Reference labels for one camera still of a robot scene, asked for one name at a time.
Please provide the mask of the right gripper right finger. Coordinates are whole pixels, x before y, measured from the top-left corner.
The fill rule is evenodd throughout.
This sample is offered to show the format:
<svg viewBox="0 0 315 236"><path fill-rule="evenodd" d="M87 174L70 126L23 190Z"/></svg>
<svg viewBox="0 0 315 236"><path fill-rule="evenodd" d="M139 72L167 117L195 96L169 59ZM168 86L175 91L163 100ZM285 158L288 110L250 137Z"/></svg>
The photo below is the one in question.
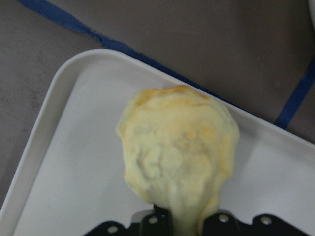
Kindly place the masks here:
<svg viewBox="0 0 315 236"><path fill-rule="evenodd" d="M271 214L257 215L250 224L218 212L204 221L204 236L306 236L307 233Z"/></svg>

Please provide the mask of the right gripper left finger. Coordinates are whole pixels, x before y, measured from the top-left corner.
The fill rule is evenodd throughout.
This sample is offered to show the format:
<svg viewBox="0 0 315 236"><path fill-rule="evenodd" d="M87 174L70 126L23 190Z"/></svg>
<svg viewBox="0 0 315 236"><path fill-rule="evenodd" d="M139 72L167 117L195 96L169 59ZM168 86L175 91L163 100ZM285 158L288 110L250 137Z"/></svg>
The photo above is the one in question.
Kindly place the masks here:
<svg viewBox="0 0 315 236"><path fill-rule="evenodd" d="M172 236L170 212L156 205L136 212L128 227L117 221L105 221L85 233L87 236Z"/></svg>

